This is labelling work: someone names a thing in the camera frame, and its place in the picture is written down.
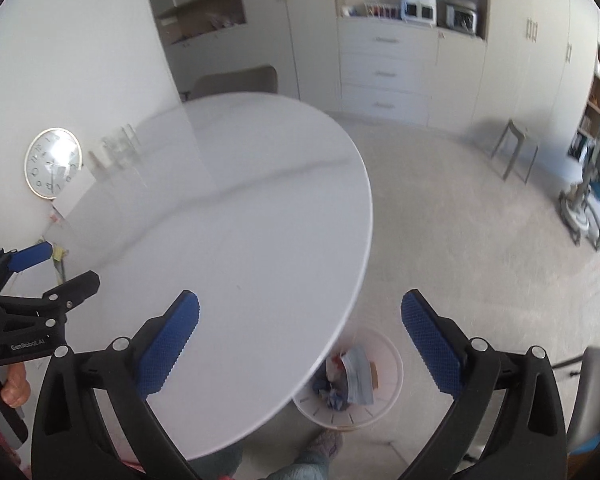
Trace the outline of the person's left hand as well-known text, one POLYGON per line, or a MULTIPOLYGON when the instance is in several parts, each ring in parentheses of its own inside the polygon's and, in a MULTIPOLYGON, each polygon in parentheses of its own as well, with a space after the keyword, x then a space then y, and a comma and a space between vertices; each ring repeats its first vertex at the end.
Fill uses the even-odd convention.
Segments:
POLYGON ((27 380, 27 370, 23 363, 9 364, 6 382, 1 391, 2 400, 14 410, 27 403, 31 395, 31 385, 27 380))

